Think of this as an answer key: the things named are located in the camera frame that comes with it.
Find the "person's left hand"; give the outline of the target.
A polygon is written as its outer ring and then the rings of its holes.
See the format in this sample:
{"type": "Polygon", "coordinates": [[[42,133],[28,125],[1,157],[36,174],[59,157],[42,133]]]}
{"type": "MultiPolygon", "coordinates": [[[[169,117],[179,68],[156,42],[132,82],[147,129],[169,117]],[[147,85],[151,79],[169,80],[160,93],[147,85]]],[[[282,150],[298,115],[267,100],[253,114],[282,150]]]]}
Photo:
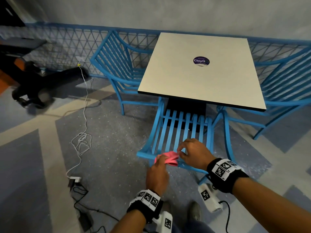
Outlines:
{"type": "Polygon", "coordinates": [[[169,184],[169,174],[166,165],[152,165],[146,174],[146,189],[155,192],[158,196],[162,196],[169,184]]]}

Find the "person's right hand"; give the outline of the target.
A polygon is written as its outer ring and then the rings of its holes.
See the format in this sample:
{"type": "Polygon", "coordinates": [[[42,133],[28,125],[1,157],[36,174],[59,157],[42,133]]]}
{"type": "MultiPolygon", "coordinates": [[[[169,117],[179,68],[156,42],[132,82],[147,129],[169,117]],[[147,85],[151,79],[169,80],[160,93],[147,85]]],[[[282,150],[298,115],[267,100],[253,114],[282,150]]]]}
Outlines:
{"type": "Polygon", "coordinates": [[[177,148],[177,153],[184,152],[189,156],[189,163],[187,165],[207,170],[207,166],[216,159],[215,156],[208,150],[208,148],[195,138],[186,139],[181,142],[177,148]]]}

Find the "pink cloth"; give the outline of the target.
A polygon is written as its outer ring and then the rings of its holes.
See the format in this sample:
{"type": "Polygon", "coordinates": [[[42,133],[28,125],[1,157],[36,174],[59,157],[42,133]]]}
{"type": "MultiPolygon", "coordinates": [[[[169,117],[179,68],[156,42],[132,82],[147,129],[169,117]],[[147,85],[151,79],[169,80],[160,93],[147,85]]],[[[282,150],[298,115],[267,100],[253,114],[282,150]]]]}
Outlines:
{"type": "Polygon", "coordinates": [[[169,152],[165,152],[162,154],[157,155],[157,157],[154,160],[154,163],[157,162],[158,158],[160,156],[165,156],[167,157],[167,159],[165,159],[165,164],[170,165],[170,166],[174,166],[177,167],[178,166],[178,159],[179,159],[179,155],[177,152],[174,151],[169,151],[169,152]]]}

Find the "person's left forearm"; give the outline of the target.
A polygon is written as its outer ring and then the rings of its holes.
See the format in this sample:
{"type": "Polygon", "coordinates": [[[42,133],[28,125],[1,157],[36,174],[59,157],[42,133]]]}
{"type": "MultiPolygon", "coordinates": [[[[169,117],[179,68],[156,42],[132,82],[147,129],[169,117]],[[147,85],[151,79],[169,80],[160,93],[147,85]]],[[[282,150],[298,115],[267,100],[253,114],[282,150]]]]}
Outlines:
{"type": "Polygon", "coordinates": [[[110,233],[142,233],[146,225],[146,218],[139,210],[126,213],[113,227],[110,233]]]}

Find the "person's right forearm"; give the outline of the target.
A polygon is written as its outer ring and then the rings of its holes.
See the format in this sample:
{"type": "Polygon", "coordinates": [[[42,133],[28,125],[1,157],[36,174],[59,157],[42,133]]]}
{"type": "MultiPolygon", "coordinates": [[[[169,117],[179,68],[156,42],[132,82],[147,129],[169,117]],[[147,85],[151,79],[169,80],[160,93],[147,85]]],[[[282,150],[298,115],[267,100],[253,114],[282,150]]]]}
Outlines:
{"type": "Polygon", "coordinates": [[[251,178],[238,178],[232,193],[269,233],[311,233],[311,213],[251,178]]]}

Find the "blue slatted metal chair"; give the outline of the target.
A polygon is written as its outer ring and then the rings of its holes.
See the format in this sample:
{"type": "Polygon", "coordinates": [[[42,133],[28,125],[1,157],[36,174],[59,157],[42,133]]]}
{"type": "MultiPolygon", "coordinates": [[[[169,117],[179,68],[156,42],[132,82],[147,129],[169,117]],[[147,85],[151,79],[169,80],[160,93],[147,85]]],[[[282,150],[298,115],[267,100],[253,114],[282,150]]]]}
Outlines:
{"type": "Polygon", "coordinates": [[[90,61],[113,87],[124,115],[124,105],[158,106],[158,102],[124,100],[122,94],[136,95],[154,46],[133,46],[115,31],[108,31],[90,61]]]}
{"type": "Polygon", "coordinates": [[[266,124],[245,121],[228,115],[223,120],[258,127],[253,136],[256,140],[282,118],[311,104],[311,46],[281,59],[254,60],[266,104],[264,112],[253,109],[239,109],[258,116],[272,117],[266,124]]]}
{"type": "Polygon", "coordinates": [[[179,144],[187,138],[196,138],[213,152],[214,132],[217,123],[222,120],[227,158],[236,162],[230,141],[229,117],[223,106],[217,107],[217,116],[213,119],[196,113],[187,113],[185,109],[165,110],[164,100],[159,99],[158,110],[148,140],[137,152],[152,165],[157,155],[177,151],[179,144]]]}

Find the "black marker wristband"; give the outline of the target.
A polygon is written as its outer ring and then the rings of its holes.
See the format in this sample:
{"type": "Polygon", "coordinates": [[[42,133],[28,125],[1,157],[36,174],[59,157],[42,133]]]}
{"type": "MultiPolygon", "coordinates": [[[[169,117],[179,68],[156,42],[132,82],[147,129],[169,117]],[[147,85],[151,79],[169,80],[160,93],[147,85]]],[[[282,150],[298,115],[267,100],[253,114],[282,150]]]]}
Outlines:
{"type": "Polygon", "coordinates": [[[243,169],[229,159],[216,158],[207,166],[208,179],[223,193],[231,193],[237,179],[248,178],[243,169]]]}
{"type": "Polygon", "coordinates": [[[164,201],[161,197],[150,189],[138,192],[137,196],[130,202],[127,213],[132,210],[140,211],[146,219],[146,223],[152,223],[153,219],[158,219],[164,201]]]}

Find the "person's grey shoe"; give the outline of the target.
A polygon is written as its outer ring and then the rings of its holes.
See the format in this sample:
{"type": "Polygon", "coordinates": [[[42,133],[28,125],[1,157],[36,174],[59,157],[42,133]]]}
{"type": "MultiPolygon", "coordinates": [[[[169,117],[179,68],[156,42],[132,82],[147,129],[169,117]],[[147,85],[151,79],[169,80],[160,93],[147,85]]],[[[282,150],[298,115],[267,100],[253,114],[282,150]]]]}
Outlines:
{"type": "Polygon", "coordinates": [[[202,211],[200,205],[193,201],[188,208],[188,220],[201,221],[202,211]]]}

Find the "person's dark trousers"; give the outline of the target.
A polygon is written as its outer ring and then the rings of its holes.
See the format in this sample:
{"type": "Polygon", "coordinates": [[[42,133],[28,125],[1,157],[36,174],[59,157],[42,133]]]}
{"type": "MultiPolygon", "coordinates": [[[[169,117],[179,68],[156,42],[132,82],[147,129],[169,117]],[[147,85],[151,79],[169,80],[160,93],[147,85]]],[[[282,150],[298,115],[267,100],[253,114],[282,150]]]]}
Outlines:
{"type": "Polygon", "coordinates": [[[189,220],[181,230],[173,223],[171,233],[215,233],[206,223],[196,220],[189,220]]]}

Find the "white square table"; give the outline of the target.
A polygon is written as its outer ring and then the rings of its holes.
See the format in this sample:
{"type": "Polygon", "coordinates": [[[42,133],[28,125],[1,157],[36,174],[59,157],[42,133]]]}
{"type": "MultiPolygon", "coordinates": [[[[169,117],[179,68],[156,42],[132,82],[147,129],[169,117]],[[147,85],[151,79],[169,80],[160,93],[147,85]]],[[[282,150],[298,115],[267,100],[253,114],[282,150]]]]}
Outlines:
{"type": "Polygon", "coordinates": [[[245,38],[162,32],[138,93],[266,110],[245,38]],[[197,56],[208,58],[210,64],[197,66],[197,56]]]}

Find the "black power brick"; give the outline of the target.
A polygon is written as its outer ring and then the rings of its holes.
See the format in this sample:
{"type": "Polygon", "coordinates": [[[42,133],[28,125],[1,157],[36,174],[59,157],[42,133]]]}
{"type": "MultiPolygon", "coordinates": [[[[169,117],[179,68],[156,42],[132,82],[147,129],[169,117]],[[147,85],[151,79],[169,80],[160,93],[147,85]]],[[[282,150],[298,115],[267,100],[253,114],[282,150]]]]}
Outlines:
{"type": "Polygon", "coordinates": [[[84,233],[92,229],[94,221],[88,212],[79,210],[78,220],[84,233]]]}

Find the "round purple sticker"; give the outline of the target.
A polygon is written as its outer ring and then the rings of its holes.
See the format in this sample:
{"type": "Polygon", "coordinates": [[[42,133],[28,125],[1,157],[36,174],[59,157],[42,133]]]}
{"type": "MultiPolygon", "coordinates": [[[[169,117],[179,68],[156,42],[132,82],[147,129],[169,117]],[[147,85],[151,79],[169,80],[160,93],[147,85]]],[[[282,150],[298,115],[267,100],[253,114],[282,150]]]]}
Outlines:
{"type": "Polygon", "coordinates": [[[197,66],[208,66],[210,64],[210,60],[204,56],[197,56],[193,59],[193,63],[197,66]]]}

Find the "blue lattice fence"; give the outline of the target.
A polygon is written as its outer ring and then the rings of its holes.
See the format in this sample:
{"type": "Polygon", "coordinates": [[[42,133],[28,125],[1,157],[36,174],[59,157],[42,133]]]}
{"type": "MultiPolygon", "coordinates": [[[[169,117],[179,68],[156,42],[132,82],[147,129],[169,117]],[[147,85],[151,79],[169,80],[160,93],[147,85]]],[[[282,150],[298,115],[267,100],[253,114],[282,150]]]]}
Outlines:
{"type": "Polygon", "coordinates": [[[93,77],[103,77],[103,74],[95,66],[92,66],[90,59],[109,31],[116,31],[127,44],[142,50],[154,49],[162,32],[245,38],[248,40],[253,59],[259,62],[281,60],[311,46],[311,40],[45,22],[26,23],[25,27],[0,26],[0,40],[13,37],[46,40],[43,46],[23,58],[36,62],[44,70],[69,69],[77,65],[78,58],[83,58],[85,62],[82,63],[82,66],[93,77]]]}

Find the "orange panel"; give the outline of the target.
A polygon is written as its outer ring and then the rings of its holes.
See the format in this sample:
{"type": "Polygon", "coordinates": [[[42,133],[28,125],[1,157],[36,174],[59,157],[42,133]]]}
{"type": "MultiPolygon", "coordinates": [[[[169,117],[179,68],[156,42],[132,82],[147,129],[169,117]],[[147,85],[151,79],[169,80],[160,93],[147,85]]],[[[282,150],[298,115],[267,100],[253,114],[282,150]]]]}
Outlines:
{"type": "MultiPolygon", "coordinates": [[[[16,58],[14,64],[21,70],[25,69],[25,61],[21,58],[16,58]]],[[[4,93],[9,87],[16,85],[18,85],[16,81],[0,70],[0,95],[4,93]]]]}

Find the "dark desk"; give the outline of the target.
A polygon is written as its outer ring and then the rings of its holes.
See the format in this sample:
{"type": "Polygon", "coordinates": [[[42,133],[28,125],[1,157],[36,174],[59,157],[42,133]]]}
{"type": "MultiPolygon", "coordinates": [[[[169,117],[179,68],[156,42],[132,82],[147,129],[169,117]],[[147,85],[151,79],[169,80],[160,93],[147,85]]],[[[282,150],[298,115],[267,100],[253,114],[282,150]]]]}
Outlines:
{"type": "Polygon", "coordinates": [[[14,57],[23,57],[46,43],[47,41],[44,39],[18,37],[0,39],[0,53],[14,57]]]}

